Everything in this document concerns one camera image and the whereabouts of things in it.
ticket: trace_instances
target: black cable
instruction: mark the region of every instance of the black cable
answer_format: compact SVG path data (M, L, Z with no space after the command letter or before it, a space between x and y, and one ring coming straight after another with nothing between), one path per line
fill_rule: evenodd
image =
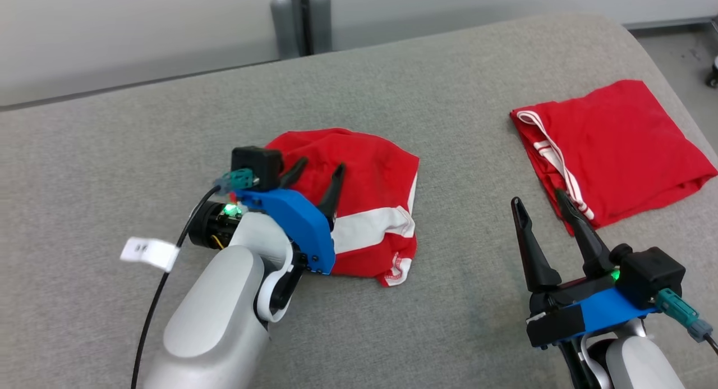
M192 213L190 213L190 218L187 220L187 223L185 223L185 228L183 228L182 233L179 234L179 239L177 240L176 244L178 248L181 248L182 243L185 242L187 233L190 230L190 225L192 224L192 220L194 220L197 211L210 199L212 195L215 195L215 193L219 190L219 185L212 187L212 189L209 190L207 194L202 197L200 203L197 204L197 207L192 210ZM169 277L169 272L165 272L165 274L162 275L162 279L159 280L159 286L157 286L157 290L154 291L154 298L152 299L152 304L149 305L149 310L147 310L147 317L144 319L144 326L142 327L142 333L139 336L139 343L137 344L137 355L135 356L134 369L132 370L132 384L130 386L131 389L135 389L137 387L137 378L139 377L139 364L142 359L142 349L144 348L144 341L147 338L149 323L152 321L154 309L157 307L157 302L159 302L159 295L162 294L162 289L164 289L164 284L165 282L167 282L167 277Z
M708 344L711 345L711 348L713 348L713 351L715 351L716 355L718 355L718 344L716 344L716 341L713 340L713 337L711 337L711 335L706 333L706 335L703 336L703 338L705 338L705 340L708 341Z

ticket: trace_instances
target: white label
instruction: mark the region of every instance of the white label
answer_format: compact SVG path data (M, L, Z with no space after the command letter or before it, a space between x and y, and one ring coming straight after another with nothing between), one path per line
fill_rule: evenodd
M179 252L177 246L167 241L131 237L122 249L120 260L152 264L165 272L170 272Z

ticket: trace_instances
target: gray cushion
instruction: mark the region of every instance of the gray cushion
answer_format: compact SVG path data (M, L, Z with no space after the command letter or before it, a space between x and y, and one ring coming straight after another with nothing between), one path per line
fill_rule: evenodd
M569 387L557 349L525 333L528 292L509 202L519 195L565 281L582 276L512 108L642 79L713 163L638 42L607 19L544 16L174 80L0 113L3 367L8 387L128 387L161 272L120 263L129 236L174 241L235 146L341 126L421 157L418 253L392 289L305 277L257 387ZM718 181L600 230L688 267L687 299L718 324ZM145 348L213 256L187 244ZM689 388L715 387L715 354L664 315L647 327ZM143 364L143 372L149 363Z

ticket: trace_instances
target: blue plastic bracket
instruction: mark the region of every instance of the blue plastic bracket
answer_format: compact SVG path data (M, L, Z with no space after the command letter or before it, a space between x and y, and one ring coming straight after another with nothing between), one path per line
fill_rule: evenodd
M334 267L336 253L329 224L316 207L295 190L269 191L235 190L238 200L249 208L263 210L272 217L307 254L313 272L329 274Z
M650 313L659 311L656 307L648 309L636 308L628 299L621 295L615 287L596 292L571 306L581 307L585 328L584 332L566 337L565 340L580 337L586 333L599 332L600 330L628 322L633 318L645 317Z

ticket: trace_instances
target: white stripe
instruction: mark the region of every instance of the white stripe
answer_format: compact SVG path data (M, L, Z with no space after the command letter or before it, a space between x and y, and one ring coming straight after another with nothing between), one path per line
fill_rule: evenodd
M394 263L397 262L397 259L398 259L398 254L395 254L394 255ZM384 276L384 281L386 281L386 284L390 287L398 286L402 282L406 281L406 275L408 274L408 269L410 267L411 267L411 259L402 258L399 261L398 268L397 268L396 264L394 264L394 266L392 266L392 276Z
M411 190L408 191L408 200L406 202L406 208L408 208L408 212L411 213L413 210L413 197L416 195L416 178L418 177L418 173L415 174L413 177L413 183L411 184Z
M332 231L334 251L346 253L369 248L384 240L385 233L413 236L415 223L402 207L377 208L337 218Z
M534 111L526 110L518 111L516 116L521 122L527 123L528 125L535 125L539 130L541 130L541 133L546 137L546 140L534 143L533 148L536 149L542 157L546 158L546 160L549 161L549 163L551 163L557 171L559 171L561 176L564 177L567 193L569 194L569 197L571 197L571 200L579 208L580 212L583 212L589 220L593 219L595 217L594 213L590 210L588 204L584 202L576 177L574 177L574 175L569 172L569 169L567 169L564 154L561 152L559 146L551 139L551 136L549 136L546 132L546 128L544 128L544 123L541 121L541 117Z

